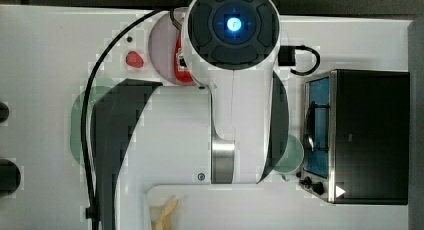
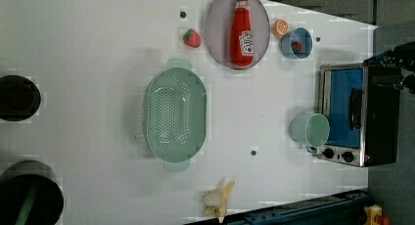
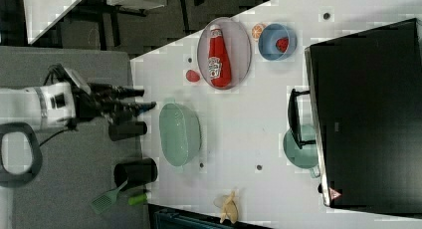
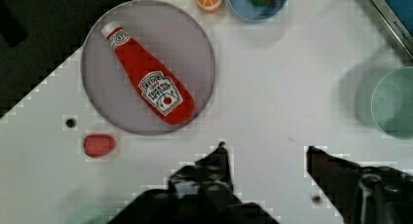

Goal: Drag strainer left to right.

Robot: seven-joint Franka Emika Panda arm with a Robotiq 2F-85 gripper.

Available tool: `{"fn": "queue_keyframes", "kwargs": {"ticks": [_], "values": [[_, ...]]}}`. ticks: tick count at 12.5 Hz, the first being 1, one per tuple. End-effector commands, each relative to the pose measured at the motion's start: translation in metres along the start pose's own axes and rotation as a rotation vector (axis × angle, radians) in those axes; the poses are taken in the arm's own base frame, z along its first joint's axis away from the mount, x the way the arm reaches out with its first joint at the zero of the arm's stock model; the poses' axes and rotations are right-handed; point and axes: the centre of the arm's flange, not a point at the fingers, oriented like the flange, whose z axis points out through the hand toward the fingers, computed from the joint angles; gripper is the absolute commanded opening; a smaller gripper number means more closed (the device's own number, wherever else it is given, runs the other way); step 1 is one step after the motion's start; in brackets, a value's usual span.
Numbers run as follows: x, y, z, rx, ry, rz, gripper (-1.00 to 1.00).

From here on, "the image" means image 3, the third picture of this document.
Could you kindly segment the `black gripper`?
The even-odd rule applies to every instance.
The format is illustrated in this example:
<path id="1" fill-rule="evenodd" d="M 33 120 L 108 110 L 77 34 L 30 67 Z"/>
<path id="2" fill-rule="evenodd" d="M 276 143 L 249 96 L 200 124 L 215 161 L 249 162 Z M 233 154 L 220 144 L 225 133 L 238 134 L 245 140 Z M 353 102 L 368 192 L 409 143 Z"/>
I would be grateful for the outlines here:
<path id="1" fill-rule="evenodd" d="M 124 87 L 112 87 L 110 84 L 88 83 L 82 76 L 70 68 L 64 68 L 65 81 L 71 85 L 75 104 L 75 116 L 69 118 L 67 124 L 78 124 L 92 121 L 96 117 L 128 117 L 132 118 L 146 113 L 156 107 L 150 103 L 119 103 L 111 111 L 106 105 L 109 95 L 115 99 L 142 97 L 144 90 Z"/>

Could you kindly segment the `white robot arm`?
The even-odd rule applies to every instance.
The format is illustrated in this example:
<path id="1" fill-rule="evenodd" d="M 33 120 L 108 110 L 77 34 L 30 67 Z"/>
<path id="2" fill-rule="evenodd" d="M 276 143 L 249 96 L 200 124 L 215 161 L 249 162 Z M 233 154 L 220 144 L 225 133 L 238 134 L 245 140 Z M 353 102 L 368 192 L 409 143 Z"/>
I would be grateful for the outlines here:
<path id="1" fill-rule="evenodd" d="M 97 117 L 119 125 L 155 108 L 155 102 L 129 101 L 143 95 L 143 90 L 87 82 L 77 71 L 56 64 L 42 86 L 1 90 L 1 122 L 24 123 L 34 131 L 74 130 Z"/>

